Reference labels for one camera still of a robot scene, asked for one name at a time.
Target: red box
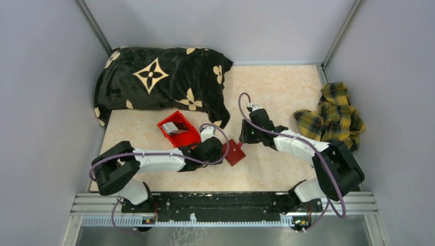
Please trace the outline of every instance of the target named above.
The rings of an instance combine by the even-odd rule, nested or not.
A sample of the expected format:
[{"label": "red box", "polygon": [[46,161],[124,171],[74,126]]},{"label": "red box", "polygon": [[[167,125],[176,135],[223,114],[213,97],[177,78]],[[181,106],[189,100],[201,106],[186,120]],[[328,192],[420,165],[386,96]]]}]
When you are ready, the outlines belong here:
[{"label": "red box", "polygon": [[[168,122],[183,123],[187,127],[188,131],[180,134],[169,135],[162,127],[164,123],[168,123]],[[163,135],[165,135],[165,137],[169,139],[172,145],[174,145],[174,147],[176,148],[188,146],[193,143],[197,143],[197,144],[201,143],[200,134],[198,133],[196,128],[184,117],[184,115],[182,115],[180,111],[175,111],[173,114],[169,115],[166,119],[160,121],[157,124],[157,126],[160,128]]]}]

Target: white wall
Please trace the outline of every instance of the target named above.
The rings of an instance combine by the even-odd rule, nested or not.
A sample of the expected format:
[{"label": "white wall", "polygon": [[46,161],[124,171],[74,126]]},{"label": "white wall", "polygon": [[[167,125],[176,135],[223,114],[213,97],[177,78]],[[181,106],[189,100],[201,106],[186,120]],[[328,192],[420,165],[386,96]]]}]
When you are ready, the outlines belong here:
[{"label": "white wall", "polygon": [[367,1],[334,58],[367,130],[355,156],[392,245],[435,234],[435,2]]},{"label": "white wall", "polygon": [[354,0],[86,0],[110,45],[208,47],[236,64],[320,63]]},{"label": "white wall", "polygon": [[59,245],[102,132],[107,55],[70,0],[0,2],[0,244]]}]

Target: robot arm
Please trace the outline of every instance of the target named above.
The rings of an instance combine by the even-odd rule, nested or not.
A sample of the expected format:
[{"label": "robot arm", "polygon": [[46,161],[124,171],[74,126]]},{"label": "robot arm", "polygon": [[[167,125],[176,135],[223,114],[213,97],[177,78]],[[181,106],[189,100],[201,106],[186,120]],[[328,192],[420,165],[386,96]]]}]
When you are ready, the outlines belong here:
[{"label": "robot arm", "polygon": [[122,141],[96,158],[92,165],[110,156],[127,154],[113,159],[94,169],[95,181],[101,195],[117,194],[137,205],[148,200],[151,192],[145,183],[134,179],[134,175],[152,171],[194,171],[202,164],[186,157],[204,162],[217,161],[222,157],[222,143],[214,137],[214,128],[206,127],[201,132],[202,143],[191,147],[179,147],[167,151],[150,151],[133,148],[129,141]]},{"label": "robot arm", "polygon": [[341,141],[315,141],[289,130],[287,127],[273,125],[265,109],[258,105],[248,105],[251,122],[265,130],[282,133],[293,138],[266,133],[254,128],[246,120],[242,122],[240,141],[247,144],[262,142],[264,146],[276,151],[288,152],[310,163],[315,168],[317,178],[301,181],[289,190],[289,198],[294,209],[301,208],[304,203],[317,198],[328,197],[339,200],[332,182],[324,170],[315,151],[306,143],[298,140],[302,138],[310,142],[325,159],[342,195],[346,195],[364,180],[364,173],[355,161],[353,155]]}]

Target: yellow plaid shirt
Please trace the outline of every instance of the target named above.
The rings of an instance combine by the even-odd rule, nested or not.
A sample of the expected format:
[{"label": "yellow plaid shirt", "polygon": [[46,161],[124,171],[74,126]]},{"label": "yellow plaid shirt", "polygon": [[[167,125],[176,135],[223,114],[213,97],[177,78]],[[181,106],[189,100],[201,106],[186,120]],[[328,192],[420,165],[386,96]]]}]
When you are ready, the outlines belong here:
[{"label": "yellow plaid shirt", "polygon": [[340,140],[354,151],[358,149],[358,135],[365,125],[358,111],[350,105],[350,96],[343,82],[326,84],[321,88],[318,110],[297,110],[293,117],[302,135],[316,141]]}]

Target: floor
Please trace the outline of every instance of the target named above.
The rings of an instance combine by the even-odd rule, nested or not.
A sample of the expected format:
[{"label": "floor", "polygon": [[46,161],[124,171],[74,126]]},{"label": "floor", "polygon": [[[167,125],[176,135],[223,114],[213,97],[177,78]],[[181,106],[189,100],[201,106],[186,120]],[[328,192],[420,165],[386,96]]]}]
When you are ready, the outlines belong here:
[{"label": "floor", "polygon": [[[265,108],[275,125],[288,126],[295,132],[292,114],[297,109],[316,110],[321,82],[315,66],[234,66],[225,74],[223,91],[231,120],[224,132],[237,141],[242,116],[238,109],[240,93],[250,94],[252,102]],[[102,145],[102,153],[123,140],[147,150],[169,150],[172,144],[158,122],[175,109],[161,111],[116,110],[112,112]],[[181,111],[196,127],[209,122],[206,113]],[[194,172],[153,172],[135,176],[145,181],[152,191],[287,191],[294,184],[315,177],[306,162],[262,144],[243,145],[246,157],[234,167],[225,160]],[[96,183],[91,191],[97,191]]]}]

